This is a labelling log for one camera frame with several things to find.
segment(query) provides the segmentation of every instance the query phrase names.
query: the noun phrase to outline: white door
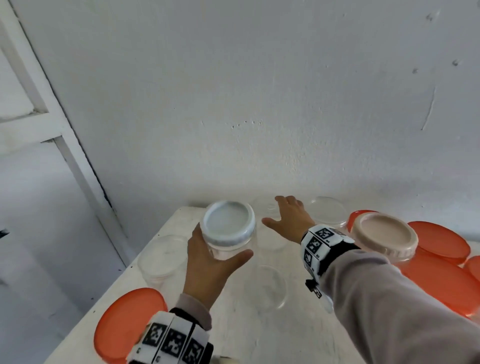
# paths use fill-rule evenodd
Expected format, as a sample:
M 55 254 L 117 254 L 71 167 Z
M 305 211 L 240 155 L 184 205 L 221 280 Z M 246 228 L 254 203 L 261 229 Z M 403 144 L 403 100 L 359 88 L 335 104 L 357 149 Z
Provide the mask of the white door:
M 42 363 L 134 258 L 7 0 L 0 0 L 0 352 Z

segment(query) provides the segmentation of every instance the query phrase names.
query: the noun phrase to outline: person's right hand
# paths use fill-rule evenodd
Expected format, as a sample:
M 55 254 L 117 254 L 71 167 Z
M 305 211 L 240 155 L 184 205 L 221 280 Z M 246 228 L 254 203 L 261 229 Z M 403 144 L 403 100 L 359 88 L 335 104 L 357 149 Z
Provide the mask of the person's right hand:
M 280 221 L 272 218 L 263 218 L 262 223 L 272 230 L 275 230 L 285 239 L 300 244 L 305 232 L 315 226 L 315 222 L 303 207 L 303 202 L 294 196 L 277 196 L 275 200 L 280 208 Z

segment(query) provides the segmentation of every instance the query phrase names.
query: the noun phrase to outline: sleeve cuff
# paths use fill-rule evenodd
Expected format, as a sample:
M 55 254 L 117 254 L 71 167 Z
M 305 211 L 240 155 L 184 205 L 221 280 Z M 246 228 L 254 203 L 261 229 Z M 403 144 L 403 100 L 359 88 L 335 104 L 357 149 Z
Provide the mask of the sleeve cuff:
M 185 311 L 195 318 L 205 331 L 210 331 L 212 329 L 212 317 L 207 308 L 199 300 L 188 294 L 182 293 L 175 307 Z

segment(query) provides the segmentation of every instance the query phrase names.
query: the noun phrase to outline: hand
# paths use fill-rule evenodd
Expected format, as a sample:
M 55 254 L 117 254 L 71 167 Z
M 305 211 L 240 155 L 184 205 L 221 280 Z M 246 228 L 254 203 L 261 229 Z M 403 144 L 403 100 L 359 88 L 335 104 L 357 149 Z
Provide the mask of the hand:
M 244 250 L 227 260 L 213 258 L 198 224 L 188 240 L 187 277 L 183 293 L 199 300 L 210 310 L 230 275 L 252 256 L 253 251 Z
M 285 239 L 300 244 L 305 232 L 315 226 L 315 222 L 303 207 L 303 202 L 294 196 L 277 196 L 275 200 L 280 208 L 280 221 L 272 218 L 263 218 L 262 223 L 272 230 L 275 230 Z

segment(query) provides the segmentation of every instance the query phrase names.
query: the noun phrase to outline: wristband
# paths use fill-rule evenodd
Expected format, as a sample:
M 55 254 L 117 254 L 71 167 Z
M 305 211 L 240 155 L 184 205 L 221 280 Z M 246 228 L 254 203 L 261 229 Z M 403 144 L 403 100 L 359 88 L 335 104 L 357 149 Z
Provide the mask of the wristband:
M 359 249 L 355 241 L 328 225 L 316 225 L 306 232 L 301 240 L 301 258 L 305 269 L 313 279 L 305 282 L 307 288 L 318 298 L 325 296 L 327 310 L 331 310 L 332 300 L 319 288 L 320 277 L 330 264 L 343 253 L 352 249 Z
M 129 364 L 199 364 L 208 345 L 200 325 L 170 312 L 156 313 L 127 357 Z

